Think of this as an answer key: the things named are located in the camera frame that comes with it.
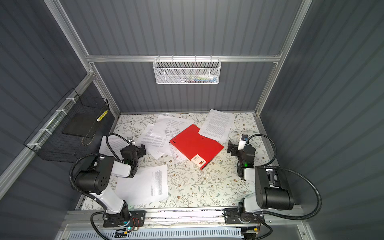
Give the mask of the aluminium front rail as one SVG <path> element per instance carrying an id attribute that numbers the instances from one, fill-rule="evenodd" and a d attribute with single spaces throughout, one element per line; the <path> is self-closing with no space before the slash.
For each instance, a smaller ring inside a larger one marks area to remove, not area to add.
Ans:
<path id="1" fill-rule="evenodd" d="M 131 211 L 132 214 L 137 211 L 145 211 L 146 215 L 143 219 L 139 217 L 140 223 L 144 225 L 141 229 L 157 229 L 157 228 L 200 228 L 200 227 L 250 227 L 256 226 L 251 220 L 240 222 L 231 220 L 230 217 L 224 217 L 224 210 L 230 207 L 199 207 L 199 208 L 154 208 L 154 209 L 138 209 Z M 59 231 L 64 230 L 94 230 L 90 223 L 90 216 L 100 210 L 84 210 L 84 211 L 68 211 L 64 221 L 59 227 Z M 301 206 L 295 206 L 291 211 L 282 211 L 281 214 L 289 216 L 298 216 L 303 214 Z M 265 214 L 263 211 L 265 223 L 270 226 L 290 226 L 304 225 L 308 221 L 293 221 L 281 219 Z M 96 227 L 102 230 L 121 229 L 119 226 L 114 228 L 104 228 L 103 215 L 94 217 Z"/>

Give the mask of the yellow green marker pen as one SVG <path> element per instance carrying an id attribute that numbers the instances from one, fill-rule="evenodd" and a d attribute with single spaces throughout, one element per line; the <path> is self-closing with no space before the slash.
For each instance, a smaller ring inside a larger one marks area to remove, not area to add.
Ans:
<path id="1" fill-rule="evenodd" d="M 108 114 L 109 110 L 105 110 L 98 118 L 97 122 L 101 122 L 103 118 Z"/>

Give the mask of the black pad in basket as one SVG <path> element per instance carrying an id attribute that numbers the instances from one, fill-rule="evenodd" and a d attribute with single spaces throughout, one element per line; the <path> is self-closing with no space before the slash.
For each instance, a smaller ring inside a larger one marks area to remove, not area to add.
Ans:
<path id="1" fill-rule="evenodd" d="M 75 137 L 92 138 L 100 125 L 101 122 L 97 122 L 96 116 L 76 114 L 64 127 L 62 133 Z"/>

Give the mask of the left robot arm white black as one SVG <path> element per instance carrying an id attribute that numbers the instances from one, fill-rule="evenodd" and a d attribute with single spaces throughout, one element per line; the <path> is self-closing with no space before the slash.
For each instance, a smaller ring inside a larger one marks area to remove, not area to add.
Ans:
<path id="1" fill-rule="evenodd" d="M 111 175 L 133 178 L 138 171 L 139 158 L 147 154 L 146 147 L 128 145 L 121 149 L 123 162 L 114 156 L 94 153 L 77 159 L 71 166 L 69 181 L 71 187 L 99 204 L 105 228 L 120 227 L 130 231 L 144 225 L 145 211 L 130 211 L 109 185 Z"/>

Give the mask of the printed paper sheet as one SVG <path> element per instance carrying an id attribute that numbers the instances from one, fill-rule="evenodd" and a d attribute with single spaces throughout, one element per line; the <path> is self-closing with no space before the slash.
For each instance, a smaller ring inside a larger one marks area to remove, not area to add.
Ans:
<path id="1" fill-rule="evenodd" d="M 231 113 L 211 109 L 199 130 L 199 134 L 219 143 L 224 143 L 228 138 L 234 120 L 235 116 Z"/>
<path id="2" fill-rule="evenodd" d="M 146 151 L 156 160 L 159 160 L 161 157 L 169 157 L 172 159 L 173 156 L 169 141 L 163 137 L 152 136 L 153 130 L 154 125 L 148 124 L 140 137 L 136 140 L 136 145 L 138 147 L 144 145 Z"/>
<path id="3" fill-rule="evenodd" d="M 181 127 L 187 128 L 193 123 L 194 121 L 189 119 L 159 115 L 157 118 L 157 121 L 153 126 L 151 136 L 167 138 L 169 136 L 169 134 L 166 133 L 168 129 L 181 128 Z"/>
<path id="4" fill-rule="evenodd" d="M 118 178 L 115 190 L 130 206 L 163 201 L 168 198 L 168 166 L 138 169 L 133 178 Z"/>

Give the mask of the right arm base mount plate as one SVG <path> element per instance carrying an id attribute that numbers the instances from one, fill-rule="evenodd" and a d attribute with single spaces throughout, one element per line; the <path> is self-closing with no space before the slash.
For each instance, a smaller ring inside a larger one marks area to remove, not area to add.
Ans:
<path id="1" fill-rule="evenodd" d="M 225 218 L 225 223 L 228 225 L 261 224 L 261 221 L 265 220 L 262 214 L 241 213 L 239 208 L 225 208 L 221 212 Z"/>

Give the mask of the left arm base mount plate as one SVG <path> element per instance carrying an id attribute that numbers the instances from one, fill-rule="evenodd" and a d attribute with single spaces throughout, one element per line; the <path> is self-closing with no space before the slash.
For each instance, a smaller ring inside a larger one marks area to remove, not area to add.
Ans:
<path id="1" fill-rule="evenodd" d="M 127 227 L 142 227 L 144 225 L 146 217 L 146 211 L 130 211 L 129 214 L 103 214 L 103 227 L 114 228 L 123 227 L 128 224 Z"/>

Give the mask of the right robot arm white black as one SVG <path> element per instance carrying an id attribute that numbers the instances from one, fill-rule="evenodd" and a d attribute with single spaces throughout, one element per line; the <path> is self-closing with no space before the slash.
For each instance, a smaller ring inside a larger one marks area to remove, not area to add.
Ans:
<path id="1" fill-rule="evenodd" d="M 254 165 L 256 149 L 250 144 L 250 140 L 255 137 L 266 138 L 274 153 L 271 160 L 260 166 Z M 243 198 L 239 202 L 236 217 L 240 221 L 247 222 L 251 214 L 261 216 L 258 213 L 260 210 L 289 211 L 294 208 L 286 174 L 271 167 L 277 157 L 277 148 L 270 137 L 263 134 L 241 135 L 238 144 L 228 142 L 227 152 L 238 159 L 236 168 L 239 178 L 255 184 L 255 196 Z"/>

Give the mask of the printed paper sheet left edge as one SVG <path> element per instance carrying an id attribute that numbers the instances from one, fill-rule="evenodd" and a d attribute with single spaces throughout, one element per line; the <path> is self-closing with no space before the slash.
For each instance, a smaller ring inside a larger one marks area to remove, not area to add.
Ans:
<path id="1" fill-rule="evenodd" d="M 110 136 L 109 137 L 109 144 L 110 144 L 112 150 L 115 152 L 115 154 L 119 157 L 119 159 L 122 160 L 123 157 L 121 154 L 121 149 L 127 147 L 129 144 L 117 136 Z M 102 142 L 101 142 L 101 146 L 99 149 L 99 153 L 107 155 L 107 156 L 114 156 L 113 153 L 111 152 L 111 150 L 107 146 L 106 136 L 102 137 Z"/>

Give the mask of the red folder black inside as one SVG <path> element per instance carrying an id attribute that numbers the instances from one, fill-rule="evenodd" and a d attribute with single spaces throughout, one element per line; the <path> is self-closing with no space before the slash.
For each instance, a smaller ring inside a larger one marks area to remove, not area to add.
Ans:
<path id="1" fill-rule="evenodd" d="M 190 125 L 173 137 L 170 144 L 203 170 L 224 149 L 224 146 L 200 135 L 199 131 L 196 125 Z"/>

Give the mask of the pens in white basket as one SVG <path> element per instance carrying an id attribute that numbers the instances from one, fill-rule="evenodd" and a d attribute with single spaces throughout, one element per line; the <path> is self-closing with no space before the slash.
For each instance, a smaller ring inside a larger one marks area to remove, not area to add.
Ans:
<path id="1" fill-rule="evenodd" d="M 191 75 L 181 78 L 180 81 L 182 83 L 218 83 L 219 76 L 210 74 Z"/>

